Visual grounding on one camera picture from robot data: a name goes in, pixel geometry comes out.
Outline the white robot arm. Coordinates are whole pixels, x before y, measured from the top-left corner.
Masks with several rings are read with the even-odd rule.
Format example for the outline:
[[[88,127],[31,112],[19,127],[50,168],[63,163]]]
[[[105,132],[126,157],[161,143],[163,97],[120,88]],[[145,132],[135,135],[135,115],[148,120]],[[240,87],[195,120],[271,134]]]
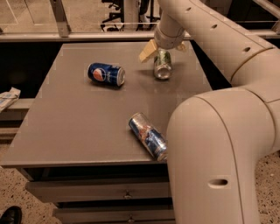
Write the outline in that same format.
[[[279,50],[200,0],[157,0],[162,17],[141,61],[190,35],[230,83],[178,105],[167,128],[177,224],[261,224],[258,160],[279,149]]]

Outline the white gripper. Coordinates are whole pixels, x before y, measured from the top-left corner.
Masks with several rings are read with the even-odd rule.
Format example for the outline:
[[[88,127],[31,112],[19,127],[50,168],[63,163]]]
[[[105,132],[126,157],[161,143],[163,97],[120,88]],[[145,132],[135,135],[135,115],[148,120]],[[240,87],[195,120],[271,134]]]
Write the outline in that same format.
[[[159,26],[157,26],[154,34],[154,39],[151,39],[139,54],[139,60],[142,63],[147,62],[158,53],[158,48],[173,49],[185,52],[186,45],[183,41],[185,30],[180,28],[174,34],[165,34]]]

